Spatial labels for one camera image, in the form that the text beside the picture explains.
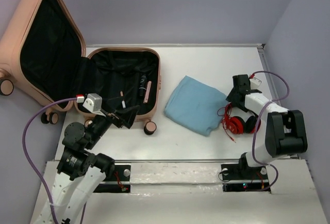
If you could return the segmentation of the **black patterned tube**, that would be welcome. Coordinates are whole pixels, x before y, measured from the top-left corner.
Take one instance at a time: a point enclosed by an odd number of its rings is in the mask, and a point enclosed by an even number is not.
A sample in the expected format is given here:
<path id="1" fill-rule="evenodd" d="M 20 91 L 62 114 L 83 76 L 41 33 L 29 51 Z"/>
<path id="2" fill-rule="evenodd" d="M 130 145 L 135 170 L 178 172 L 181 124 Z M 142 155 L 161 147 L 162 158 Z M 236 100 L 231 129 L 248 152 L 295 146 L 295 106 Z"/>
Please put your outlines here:
<path id="1" fill-rule="evenodd" d="M 139 97 L 142 98 L 145 95 L 146 92 L 146 83 L 147 83 L 147 77 L 145 74 L 141 76 L 140 79 L 140 85 L 139 85 Z"/>

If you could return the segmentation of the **red black headphones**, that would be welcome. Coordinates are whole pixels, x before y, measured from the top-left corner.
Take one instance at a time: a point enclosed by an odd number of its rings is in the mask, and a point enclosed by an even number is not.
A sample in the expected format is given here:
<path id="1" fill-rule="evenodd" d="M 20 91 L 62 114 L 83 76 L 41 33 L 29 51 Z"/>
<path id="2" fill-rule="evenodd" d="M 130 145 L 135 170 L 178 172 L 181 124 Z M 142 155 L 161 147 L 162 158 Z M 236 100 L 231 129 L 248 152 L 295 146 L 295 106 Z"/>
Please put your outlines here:
<path id="1" fill-rule="evenodd" d="M 244 121 L 239 116 L 232 116 L 232 109 L 233 107 L 231 103 L 229 103 L 225 107 L 218 109 L 217 115 L 221 117 L 223 130 L 233 142 L 235 142 L 235 140 L 228 132 L 234 135 L 241 135 L 252 134 L 255 131 L 259 131 L 261 123 L 257 124 L 258 116 L 254 112 L 250 111 L 252 115 Z"/>

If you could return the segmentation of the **light blue cloth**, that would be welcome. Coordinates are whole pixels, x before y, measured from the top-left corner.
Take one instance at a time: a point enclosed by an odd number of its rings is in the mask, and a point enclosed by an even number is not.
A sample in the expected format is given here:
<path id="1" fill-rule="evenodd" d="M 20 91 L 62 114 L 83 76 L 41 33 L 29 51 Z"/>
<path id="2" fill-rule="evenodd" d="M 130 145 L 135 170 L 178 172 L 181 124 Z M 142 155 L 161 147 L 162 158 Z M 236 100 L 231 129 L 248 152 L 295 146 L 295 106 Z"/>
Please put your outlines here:
<path id="1" fill-rule="evenodd" d="M 224 93 L 186 75 L 170 95 L 163 113 L 171 121 L 207 137 L 218 128 L 218 110 L 226 105 Z"/>

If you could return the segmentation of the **pink hard-shell suitcase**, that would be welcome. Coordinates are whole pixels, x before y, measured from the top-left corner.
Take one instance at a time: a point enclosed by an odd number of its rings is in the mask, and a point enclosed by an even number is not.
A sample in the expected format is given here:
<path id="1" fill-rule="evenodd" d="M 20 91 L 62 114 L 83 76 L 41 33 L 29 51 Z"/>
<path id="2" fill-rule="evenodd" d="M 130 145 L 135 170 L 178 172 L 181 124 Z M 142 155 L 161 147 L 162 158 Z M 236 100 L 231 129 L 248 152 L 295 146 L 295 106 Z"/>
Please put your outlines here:
<path id="1" fill-rule="evenodd" d="M 146 104 L 139 97 L 143 74 L 152 82 Z M 1 95 L 15 88 L 45 106 L 41 121 L 51 124 L 71 108 L 86 122 L 93 118 L 74 100 L 78 94 L 100 95 L 109 112 L 123 91 L 126 108 L 140 106 L 135 121 L 142 121 L 151 135 L 157 129 L 152 118 L 161 88 L 160 57 L 143 47 L 102 47 L 87 54 L 63 0 L 20 0 L 1 38 Z"/>

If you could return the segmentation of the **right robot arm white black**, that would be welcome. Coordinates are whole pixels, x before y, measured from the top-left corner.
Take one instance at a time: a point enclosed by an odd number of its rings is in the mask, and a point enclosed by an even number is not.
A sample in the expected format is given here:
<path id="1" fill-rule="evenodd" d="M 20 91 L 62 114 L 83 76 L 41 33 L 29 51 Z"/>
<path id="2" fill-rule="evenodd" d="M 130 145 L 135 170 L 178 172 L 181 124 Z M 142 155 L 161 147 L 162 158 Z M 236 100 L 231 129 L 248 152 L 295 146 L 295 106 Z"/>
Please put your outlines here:
<path id="1" fill-rule="evenodd" d="M 266 166 L 281 156 L 304 153 L 308 142 L 303 113 L 299 110 L 288 110 L 269 100 L 258 90 L 254 75 L 233 76 L 233 88 L 226 98 L 222 119 L 223 127 L 232 134 L 256 135 L 261 122 L 266 123 L 265 140 L 241 155 L 237 172 L 248 179 L 256 169 Z"/>

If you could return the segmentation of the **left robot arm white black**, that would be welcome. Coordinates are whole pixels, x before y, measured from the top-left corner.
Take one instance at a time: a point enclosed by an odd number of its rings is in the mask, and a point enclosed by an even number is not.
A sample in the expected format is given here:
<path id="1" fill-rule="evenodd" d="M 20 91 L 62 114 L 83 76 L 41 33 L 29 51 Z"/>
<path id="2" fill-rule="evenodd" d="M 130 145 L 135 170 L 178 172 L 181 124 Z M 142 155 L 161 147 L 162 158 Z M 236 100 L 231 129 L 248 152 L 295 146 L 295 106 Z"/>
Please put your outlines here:
<path id="1" fill-rule="evenodd" d="M 64 131 L 64 151 L 57 173 L 35 223 L 75 223 L 91 194 L 103 180 L 113 177 L 115 160 L 105 154 L 93 154 L 97 144 L 111 125 L 131 128 L 139 106 L 96 115 L 88 125 L 69 124 Z"/>

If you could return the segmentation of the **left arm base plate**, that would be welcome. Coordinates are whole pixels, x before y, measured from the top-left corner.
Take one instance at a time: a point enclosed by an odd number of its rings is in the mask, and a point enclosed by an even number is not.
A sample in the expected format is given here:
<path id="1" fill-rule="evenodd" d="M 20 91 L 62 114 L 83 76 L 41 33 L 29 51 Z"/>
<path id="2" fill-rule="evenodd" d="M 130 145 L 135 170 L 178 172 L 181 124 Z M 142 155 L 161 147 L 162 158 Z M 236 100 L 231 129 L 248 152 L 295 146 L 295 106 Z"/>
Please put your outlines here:
<path id="1" fill-rule="evenodd" d="M 94 193 L 128 194 L 131 190 L 130 176 L 131 164 L 116 164 L 113 174 L 107 176 Z"/>

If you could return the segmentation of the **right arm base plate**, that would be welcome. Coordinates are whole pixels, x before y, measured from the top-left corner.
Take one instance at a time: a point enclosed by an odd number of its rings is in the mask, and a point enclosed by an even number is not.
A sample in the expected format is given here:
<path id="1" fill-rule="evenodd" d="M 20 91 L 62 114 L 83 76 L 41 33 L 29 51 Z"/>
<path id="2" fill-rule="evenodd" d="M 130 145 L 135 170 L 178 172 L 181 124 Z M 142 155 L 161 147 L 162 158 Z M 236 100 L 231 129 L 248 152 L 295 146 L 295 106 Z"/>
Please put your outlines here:
<path id="1" fill-rule="evenodd" d="M 222 164 L 218 178 L 222 182 L 223 191 L 271 191 L 267 170 L 265 167 L 254 167 L 242 171 L 238 164 Z"/>

